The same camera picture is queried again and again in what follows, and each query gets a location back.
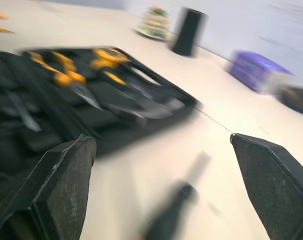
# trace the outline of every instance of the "tool case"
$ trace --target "tool case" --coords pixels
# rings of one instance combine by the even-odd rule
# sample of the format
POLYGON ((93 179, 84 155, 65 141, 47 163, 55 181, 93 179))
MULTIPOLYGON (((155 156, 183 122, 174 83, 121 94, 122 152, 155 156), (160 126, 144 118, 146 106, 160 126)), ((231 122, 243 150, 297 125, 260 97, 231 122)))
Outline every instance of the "tool case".
POLYGON ((144 125, 130 121, 109 110, 98 110, 89 105, 70 88, 58 86, 53 74, 31 59, 30 52, 40 54, 54 69, 63 71, 53 52, 71 59, 76 72, 86 79, 86 87, 104 105, 133 109, 136 100, 97 75, 91 61, 97 56, 93 48, 28 49, 21 55, 0 52, 5 80, 0 86, 0 194, 21 182, 49 149, 74 139, 80 134, 95 137, 96 155, 109 153, 133 140, 160 129, 172 126, 191 114, 197 101, 194 97, 164 79, 121 49, 113 47, 134 64, 141 77, 133 77, 124 70, 117 70, 123 79, 132 79, 134 84, 153 96, 157 103, 169 98, 182 105, 167 117, 148 119, 144 125), (6 91, 19 96, 41 131, 26 128, 20 113, 9 99, 6 91))

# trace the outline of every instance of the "plate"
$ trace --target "plate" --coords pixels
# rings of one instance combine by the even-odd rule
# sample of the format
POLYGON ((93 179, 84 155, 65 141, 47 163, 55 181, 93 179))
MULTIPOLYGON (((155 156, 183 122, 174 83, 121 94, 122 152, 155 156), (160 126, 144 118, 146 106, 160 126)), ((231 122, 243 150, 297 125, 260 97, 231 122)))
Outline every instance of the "plate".
POLYGON ((147 37, 149 37, 149 38, 152 38, 152 39, 163 40, 163 41, 165 41, 165 40, 167 39, 166 37, 151 35, 151 34, 147 33, 147 32, 144 30, 143 27, 140 27, 140 26, 136 27, 135 30, 136 30, 137 32, 139 32, 140 34, 143 34, 143 35, 145 35, 145 36, 147 36, 147 37))

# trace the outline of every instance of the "white wall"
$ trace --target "white wall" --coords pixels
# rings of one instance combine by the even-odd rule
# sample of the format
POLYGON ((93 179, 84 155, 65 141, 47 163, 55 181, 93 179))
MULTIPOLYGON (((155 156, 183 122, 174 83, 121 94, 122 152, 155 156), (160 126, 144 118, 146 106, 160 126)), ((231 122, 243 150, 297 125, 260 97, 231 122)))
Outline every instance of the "white wall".
POLYGON ((108 9, 124 9, 127 0, 42 0, 45 2, 83 5, 108 9))
POLYGON ((199 45, 225 58, 235 49, 250 50, 255 45, 258 16, 253 14, 265 0, 128 0, 126 8, 142 16, 149 6, 159 6, 169 12, 176 33, 182 8, 188 7, 208 15, 201 29, 199 45))
POLYGON ((150 6, 168 11, 177 33, 183 7, 208 15, 198 45, 229 59, 234 50, 262 54, 292 71, 303 85, 303 0, 127 0, 142 17, 150 6))

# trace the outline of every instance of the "white table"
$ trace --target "white table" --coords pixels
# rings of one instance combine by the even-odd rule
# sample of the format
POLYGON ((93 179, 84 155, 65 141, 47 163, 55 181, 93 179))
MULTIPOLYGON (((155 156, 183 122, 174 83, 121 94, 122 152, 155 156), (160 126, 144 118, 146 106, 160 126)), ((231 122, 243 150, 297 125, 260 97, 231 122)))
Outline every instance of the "white table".
POLYGON ((195 186, 182 240, 267 240, 245 190, 229 137, 232 132, 286 147, 303 165, 303 115, 256 94, 224 70, 227 61, 200 48, 186 58, 134 32, 140 19, 110 10, 37 0, 2 0, 0 50, 117 46, 203 105, 184 123, 144 138, 95 162, 81 239, 133 239, 153 209, 184 179, 201 151, 212 156, 195 186))

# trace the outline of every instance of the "purple container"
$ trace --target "purple container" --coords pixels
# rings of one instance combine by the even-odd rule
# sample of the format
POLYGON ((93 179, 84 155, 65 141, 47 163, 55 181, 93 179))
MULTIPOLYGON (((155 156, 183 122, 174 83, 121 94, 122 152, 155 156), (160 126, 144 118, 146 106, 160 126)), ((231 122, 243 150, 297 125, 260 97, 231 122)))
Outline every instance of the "purple container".
POLYGON ((293 74, 272 60, 254 52, 238 51, 228 72, 250 89, 261 94, 274 93, 293 74))

